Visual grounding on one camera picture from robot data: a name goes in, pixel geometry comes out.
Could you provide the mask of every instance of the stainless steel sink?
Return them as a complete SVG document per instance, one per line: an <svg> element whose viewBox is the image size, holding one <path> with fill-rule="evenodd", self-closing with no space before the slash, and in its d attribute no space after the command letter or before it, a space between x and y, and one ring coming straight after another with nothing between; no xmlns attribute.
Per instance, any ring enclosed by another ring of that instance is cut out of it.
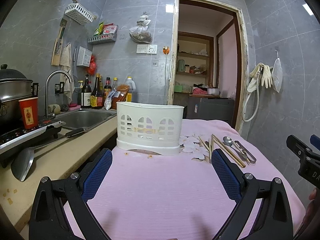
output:
<svg viewBox="0 0 320 240"><path fill-rule="evenodd" d="M116 116L116 111L80 108L63 114L58 114L55 119L66 122L64 128L91 130L105 121Z"/></svg>

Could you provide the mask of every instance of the hand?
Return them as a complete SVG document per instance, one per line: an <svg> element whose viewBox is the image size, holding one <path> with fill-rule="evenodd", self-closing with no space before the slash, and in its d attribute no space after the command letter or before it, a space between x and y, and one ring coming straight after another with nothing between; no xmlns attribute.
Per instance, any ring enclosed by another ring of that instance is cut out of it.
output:
<svg viewBox="0 0 320 240"><path fill-rule="evenodd" d="M309 200L314 200L316 198L316 194L317 194L317 189L315 188L311 192L311 194L309 196ZM306 215L304 216L303 221L302 221L303 224L305 224L309 220L309 217L312 214L313 208L314 208L314 202L312 201L307 207Z"/></svg>

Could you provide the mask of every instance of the ceiling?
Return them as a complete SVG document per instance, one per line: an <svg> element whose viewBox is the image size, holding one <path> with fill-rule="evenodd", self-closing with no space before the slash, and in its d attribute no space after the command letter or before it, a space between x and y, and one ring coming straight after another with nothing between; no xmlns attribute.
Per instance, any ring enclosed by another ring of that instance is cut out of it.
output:
<svg viewBox="0 0 320 240"><path fill-rule="evenodd" d="M208 8L188 4L179 5L179 22L189 22L208 28L219 28L220 25L224 24L225 26L232 18L231 15Z"/></svg>

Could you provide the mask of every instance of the doorway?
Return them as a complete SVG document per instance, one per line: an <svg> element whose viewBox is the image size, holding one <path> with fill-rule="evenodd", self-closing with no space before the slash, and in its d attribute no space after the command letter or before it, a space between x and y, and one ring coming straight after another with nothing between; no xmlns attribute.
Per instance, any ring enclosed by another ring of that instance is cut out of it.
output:
<svg viewBox="0 0 320 240"><path fill-rule="evenodd" d="M247 70L243 22L241 10L222 2L175 0L168 104L187 106L194 85L222 87L220 98L233 101L229 124L239 132Z"/></svg>

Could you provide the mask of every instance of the light switch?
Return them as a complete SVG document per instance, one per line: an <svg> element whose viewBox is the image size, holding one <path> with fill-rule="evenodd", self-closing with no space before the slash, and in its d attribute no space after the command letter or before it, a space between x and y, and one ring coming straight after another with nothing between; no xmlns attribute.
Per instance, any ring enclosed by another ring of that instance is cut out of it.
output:
<svg viewBox="0 0 320 240"><path fill-rule="evenodd" d="M148 45L147 54L157 54L158 45Z"/></svg>
<svg viewBox="0 0 320 240"><path fill-rule="evenodd" d="M146 54L146 53L147 53L147 46L148 46L148 45L138 44L138 45L137 45L137 53L139 53L139 54Z"/></svg>

